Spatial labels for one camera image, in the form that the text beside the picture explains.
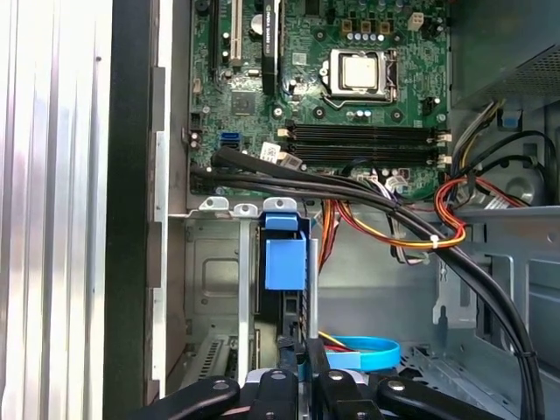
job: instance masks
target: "cpu socket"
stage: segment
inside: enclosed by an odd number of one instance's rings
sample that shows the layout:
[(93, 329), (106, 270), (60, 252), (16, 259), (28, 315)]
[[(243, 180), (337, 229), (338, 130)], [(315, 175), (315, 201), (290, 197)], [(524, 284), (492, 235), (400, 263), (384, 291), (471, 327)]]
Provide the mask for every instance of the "cpu socket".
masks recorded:
[(396, 100), (396, 51), (331, 50), (319, 70), (328, 97), (346, 102)]

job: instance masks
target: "black expansion slot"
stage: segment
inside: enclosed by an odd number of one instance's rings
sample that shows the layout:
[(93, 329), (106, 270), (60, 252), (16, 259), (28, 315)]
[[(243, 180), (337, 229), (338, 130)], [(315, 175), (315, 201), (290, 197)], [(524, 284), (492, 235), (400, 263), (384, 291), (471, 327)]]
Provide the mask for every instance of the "black expansion slot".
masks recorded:
[(429, 166), (438, 160), (432, 129), (348, 125), (286, 125), (283, 149), (306, 165), (346, 165), (370, 159), (387, 167)]
[(208, 32), (208, 73), (214, 81), (218, 73), (218, 46), (220, 44), (220, 0), (211, 0), (210, 28)]

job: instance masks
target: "zip tie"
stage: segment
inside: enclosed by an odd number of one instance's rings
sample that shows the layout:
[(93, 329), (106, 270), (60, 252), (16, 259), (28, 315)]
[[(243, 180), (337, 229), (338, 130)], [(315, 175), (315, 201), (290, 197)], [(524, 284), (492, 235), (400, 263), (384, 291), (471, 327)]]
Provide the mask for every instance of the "zip tie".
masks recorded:
[(439, 236), (437, 236), (436, 234), (433, 234), (432, 236), (430, 236), (430, 241), (431, 241), (431, 248), (432, 249), (438, 249)]

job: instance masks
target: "sata port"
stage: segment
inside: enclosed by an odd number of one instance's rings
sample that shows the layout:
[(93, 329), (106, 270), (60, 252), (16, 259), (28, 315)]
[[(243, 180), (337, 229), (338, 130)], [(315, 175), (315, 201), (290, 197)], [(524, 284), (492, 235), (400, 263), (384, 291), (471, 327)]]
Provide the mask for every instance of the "sata port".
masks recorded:
[(240, 142), (242, 140), (241, 133), (221, 133), (220, 134), (220, 141), (221, 142)]
[(242, 140), (240, 133), (220, 133), (220, 146), (229, 147), (230, 149), (239, 150), (239, 144)]

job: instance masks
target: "black ram slot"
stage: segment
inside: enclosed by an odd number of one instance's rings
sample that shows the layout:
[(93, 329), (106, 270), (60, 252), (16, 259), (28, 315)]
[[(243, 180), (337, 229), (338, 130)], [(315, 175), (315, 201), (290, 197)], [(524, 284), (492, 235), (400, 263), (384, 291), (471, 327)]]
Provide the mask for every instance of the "black ram slot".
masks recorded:
[(438, 158), (432, 129), (314, 125), (287, 122), (284, 149), (307, 165), (345, 165), (355, 159), (398, 166), (433, 165)]
[(290, 137), (299, 142), (330, 142), (335, 139), (348, 141), (392, 141), (407, 143), (425, 143), (434, 137), (432, 129), (414, 129), (405, 127), (372, 127), (360, 125), (314, 125), (287, 122), (286, 129)]

